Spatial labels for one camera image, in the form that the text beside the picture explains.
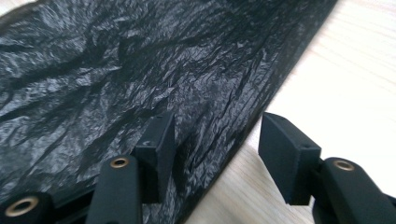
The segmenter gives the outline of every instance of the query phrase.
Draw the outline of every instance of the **light wood grain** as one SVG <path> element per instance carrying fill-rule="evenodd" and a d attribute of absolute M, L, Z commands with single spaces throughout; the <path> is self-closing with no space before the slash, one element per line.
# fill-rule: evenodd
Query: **light wood grain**
<path fill-rule="evenodd" d="M 0 14 L 26 0 L 2 0 Z M 396 196 L 396 1 L 341 0 L 268 108 Z M 257 155 L 260 124 L 187 223 L 312 223 Z"/>

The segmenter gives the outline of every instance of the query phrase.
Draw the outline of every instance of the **grommet hole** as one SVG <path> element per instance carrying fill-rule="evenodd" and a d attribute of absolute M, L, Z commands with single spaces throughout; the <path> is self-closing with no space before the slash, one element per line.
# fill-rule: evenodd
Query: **grommet hole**
<path fill-rule="evenodd" d="M 36 196 L 29 196 L 20 199 L 10 205 L 6 210 L 7 217 L 18 217 L 30 212 L 38 204 L 38 198 Z"/>
<path fill-rule="evenodd" d="M 334 166 L 345 171 L 353 171 L 355 167 L 347 161 L 334 161 Z"/>
<path fill-rule="evenodd" d="M 128 163 L 129 161 L 126 158 L 116 158 L 110 163 L 110 166 L 113 168 L 121 168 L 126 166 Z"/>

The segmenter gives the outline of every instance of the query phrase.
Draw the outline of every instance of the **black plastic sheet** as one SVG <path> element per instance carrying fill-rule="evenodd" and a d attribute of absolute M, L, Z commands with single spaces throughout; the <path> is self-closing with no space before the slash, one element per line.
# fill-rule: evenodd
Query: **black plastic sheet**
<path fill-rule="evenodd" d="M 335 0 L 53 0 L 0 19 L 0 202 L 55 202 L 176 113 L 166 200 L 180 222 L 232 158 Z"/>

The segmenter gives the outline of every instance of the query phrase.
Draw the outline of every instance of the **black plastic bracket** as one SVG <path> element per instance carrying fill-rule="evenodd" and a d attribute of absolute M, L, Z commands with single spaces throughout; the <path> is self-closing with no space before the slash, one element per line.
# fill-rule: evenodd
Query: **black plastic bracket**
<path fill-rule="evenodd" d="M 309 205 L 310 171 L 318 167 L 320 147 L 290 121 L 264 113 L 259 155 L 283 199 L 290 205 Z"/>

